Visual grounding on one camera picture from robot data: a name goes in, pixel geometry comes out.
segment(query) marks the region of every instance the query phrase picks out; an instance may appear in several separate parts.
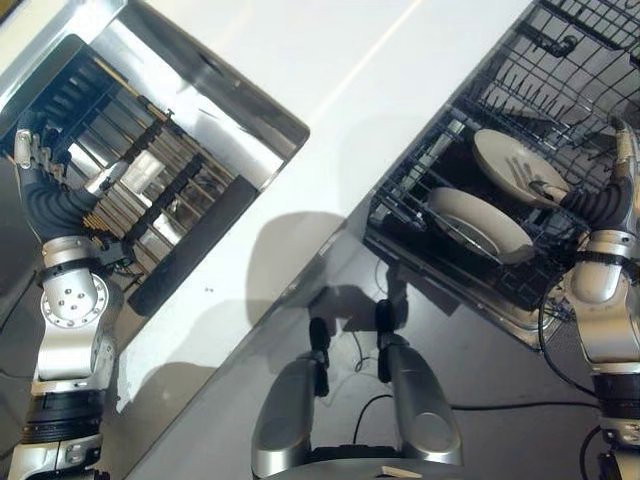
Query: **silver robot arm segment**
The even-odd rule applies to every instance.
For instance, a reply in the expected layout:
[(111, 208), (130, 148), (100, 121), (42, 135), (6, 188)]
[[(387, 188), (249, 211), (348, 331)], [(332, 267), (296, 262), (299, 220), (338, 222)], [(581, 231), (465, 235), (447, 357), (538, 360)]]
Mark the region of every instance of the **silver robot arm segment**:
[(8, 480), (108, 479), (87, 467), (100, 458), (100, 421), (116, 355), (112, 325), (123, 296), (101, 277), (99, 251), (82, 219), (127, 165), (117, 162), (84, 188), (63, 191), (49, 175), (50, 151), (40, 142), (45, 122), (25, 115), (15, 137), (23, 208), (43, 242), (40, 310), (45, 332)]
[(610, 184), (596, 194), (570, 192), (560, 205), (582, 216), (592, 234), (566, 276), (585, 357), (611, 445), (600, 456), (604, 478), (635, 480), (640, 472), (640, 304), (637, 248), (640, 213), (638, 139), (614, 119), (618, 158)]

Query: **dishwasher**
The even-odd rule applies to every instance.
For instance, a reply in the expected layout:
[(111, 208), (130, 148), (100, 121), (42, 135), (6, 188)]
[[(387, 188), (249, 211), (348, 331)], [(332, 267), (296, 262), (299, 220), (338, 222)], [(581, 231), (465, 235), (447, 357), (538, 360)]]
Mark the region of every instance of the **dishwasher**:
[(77, 26), (56, 33), (37, 68), (5, 89), (0, 156), (15, 163), (13, 138), (30, 111), (52, 133), (41, 168), (63, 188), (129, 164), (84, 227), (118, 261), (113, 279), (133, 310), (151, 316), (309, 132), (149, 6), (68, 2), (57, 21), (69, 27), (79, 14), (91, 41)]
[[(640, 2), (534, 2), (381, 181), (365, 244), (538, 348), (542, 295), (572, 267), (588, 229), (561, 208), (514, 200), (479, 164), (474, 138), (505, 134), (569, 186), (597, 191), (615, 158), (612, 114), (640, 127)], [(491, 242), (435, 211), (429, 198), (442, 187), (506, 213), (532, 240), (528, 258), (503, 261)], [(552, 292), (545, 336), (573, 318), (561, 289)]]

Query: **dish rack tines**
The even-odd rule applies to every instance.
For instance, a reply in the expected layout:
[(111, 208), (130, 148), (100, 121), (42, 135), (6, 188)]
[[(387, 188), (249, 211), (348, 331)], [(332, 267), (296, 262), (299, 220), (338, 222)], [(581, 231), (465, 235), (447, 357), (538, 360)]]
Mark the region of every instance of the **dish rack tines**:
[[(501, 131), (549, 161), (569, 184), (598, 190), (616, 155), (609, 116), (640, 128), (639, 53), (640, 2), (534, 3), (385, 179), (369, 227), (457, 285), (473, 278), (469, 285), (489, 286), (512, 304), (535, 309), (550, 279), (570, 268), (587, 227), (562, 209), (533, 209), (501, 191), (474, 160), (474, 133)], [(500, 264), (429, 209), (437, 187), (467, 191), (507, 213), (534, 241), (535, 258)], [(559, 303), (552, 316), (570, 319), (570, 307)]]
[[(599, 188), (615, 154), (609, 114), (640, 126), (640, 6), (617, 3), (539, 2), (457, 105), (542, 151), (569, 183)], [(541, 47), (523, 24), (556, 42), (573, 39), (572, 49)], [(607, 35), (616, 48), (601, 41)]]

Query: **black band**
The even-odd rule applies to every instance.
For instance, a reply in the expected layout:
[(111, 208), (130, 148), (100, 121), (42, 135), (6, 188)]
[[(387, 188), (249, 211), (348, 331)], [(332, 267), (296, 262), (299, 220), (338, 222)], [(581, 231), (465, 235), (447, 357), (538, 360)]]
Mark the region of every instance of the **black band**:
[(593, 386), (605, 417), (640, 419), (640, 374), (594, 375)]
[(576, 253), (577, 262), (597, 262), (604, 263), (606, 265), (621, 265), (622, 269), (627, 272), (627, 275), (631, 278), (632, 283), (636, 283), (640, 280), (640, 269), (632, 260), (622, 255), (615, 255), (613, 253), (602, 252), (590, 252), (588, 250)]
[(22, 443), (47, 443), (96, 435), (104, 408), (104, 391), (48, 393), (32, 397)]
[(640, 373), (600, 373), (592, 380), (600, 400), (640, 400)]
[(53, 267), (41, 270), (38, 273), (38, 283), (45, 282), (51, 278), (58, 277), (72, 270), (79, 270), (81, 268), (95, 270), (96, 266), (96, 261), (93, 258), (80, 258), (78, 260), (71, 260), (69, 262), (60, 263)]

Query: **silver cylinder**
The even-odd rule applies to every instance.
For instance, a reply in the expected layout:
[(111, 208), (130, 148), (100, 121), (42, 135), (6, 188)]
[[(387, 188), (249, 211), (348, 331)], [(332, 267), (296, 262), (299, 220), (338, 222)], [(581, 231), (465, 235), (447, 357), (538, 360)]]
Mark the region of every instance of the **silver cylinder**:
[(87, 237), (54, 238), (42, 246), (44, 265), (50, 268), (61, 263), (90, 258), (94, 249), (93, 243)]

